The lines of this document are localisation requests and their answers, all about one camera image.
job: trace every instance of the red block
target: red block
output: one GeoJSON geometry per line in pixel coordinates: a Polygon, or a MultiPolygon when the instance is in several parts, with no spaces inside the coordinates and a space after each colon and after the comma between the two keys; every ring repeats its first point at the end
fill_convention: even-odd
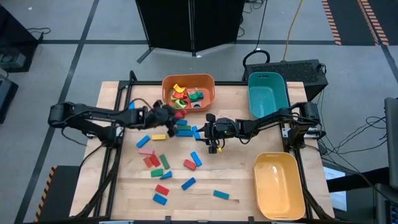
{"type": "Polygon", "coordinates": [[[160,166],[160,162],[155,155],[151,155],[149,159],[153,163],[153,165],[155,165],[155,167],[160,166]]]}
{"type": "Polygon", "coordinates": [[[169,194],[169,191],[170,191],[169,189],[167,189],[159,184],[156,186],[155,190],[163,195],[166,195],[166,196],[169,194]]]}
{"type": "Polygon", "coordinates": [[[189,161],[188,159],[184,161],[184,166],[188,167],[191,170],[195,170],[197,168],[197,165],[194,162],[189,161]]]}
{"type": "Polygon", "coordinates": [[[184,110],[184,109],[182,109],[182,110],[178,110],[177,112],[175,112],[175,117],[177,118],[177,119],[183,119],[184,117],[185,117],[185,115],[187,115],[187,111],[186,110],[184,110]]]}
{"type": "Polygon", "coordinates": [[[150,160],[149,156],[144,158],[144,162],[147,165],[148,168],[150,168],[151,166],[153,166],[154,164],[152,163],[152,161],[150,160]]]}
{"type": "Polygon", "coordinates": [[[177,99],[182,99],[184,98],[184,93],[178,93],[177,91],[174,91],[173,96],[176,97],[177,99]]]}

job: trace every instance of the yellow bin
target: yellow bin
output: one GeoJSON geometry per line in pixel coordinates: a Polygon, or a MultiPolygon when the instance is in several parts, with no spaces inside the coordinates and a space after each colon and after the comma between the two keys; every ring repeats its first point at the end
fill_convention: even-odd
{"type": "Polygon", "coordinates": [[[254,164],[257,206],[271,220],[298,220],[305,205],[299,168],[286,152],[264,152],[254,164]]]}

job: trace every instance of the orange bin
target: orange bin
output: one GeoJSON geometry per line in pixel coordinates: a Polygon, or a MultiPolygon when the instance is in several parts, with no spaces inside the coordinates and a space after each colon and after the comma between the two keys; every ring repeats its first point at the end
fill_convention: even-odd
{"type": "Polygon", "coordinates": [[[263,152],[254,164],[257,206],[271,220],[298,220],[305,204],[295,158],[286,152],[263,152]]]}
{"type": "Polygon", "coordinates": [[[171,100],[170,91],[174,89],[174,85],[178,84],[183,88],[198,88],[203,93],[202,106],[200,108],[185,108],[188,112],[208,111],[214,102],[215,84],[214,79],[209,74],[191,74],[191,75],[169,75],[162,82],[162,99],[168,105],[174,105],[171,100]]]}

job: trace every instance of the yellow block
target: yellow block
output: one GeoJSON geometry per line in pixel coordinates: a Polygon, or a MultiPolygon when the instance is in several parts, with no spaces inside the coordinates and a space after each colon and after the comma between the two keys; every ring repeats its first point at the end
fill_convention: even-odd
{"type": "Polygon", "coordinates": [[[173,88],[175,91],[177,91],[177,93],[182,93],[185,91],[185,88],[179,87],[178,84],[175,84],[173,88]]]}
{"type": "Polygon", "coordinates": [[[154,134],[151,136],[153,141],[156,140],[166,140],[166,135],[165,134],[154,134]]]}

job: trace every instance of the pink block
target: pink block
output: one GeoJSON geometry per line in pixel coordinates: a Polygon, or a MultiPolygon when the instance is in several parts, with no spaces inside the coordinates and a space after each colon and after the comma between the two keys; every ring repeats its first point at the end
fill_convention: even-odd
{"type": "Polygon", "coordinates": [[[146,155],[153,155],[154,150],[153,149],[138,149],[139,154],[146,154],[146,155]]]}

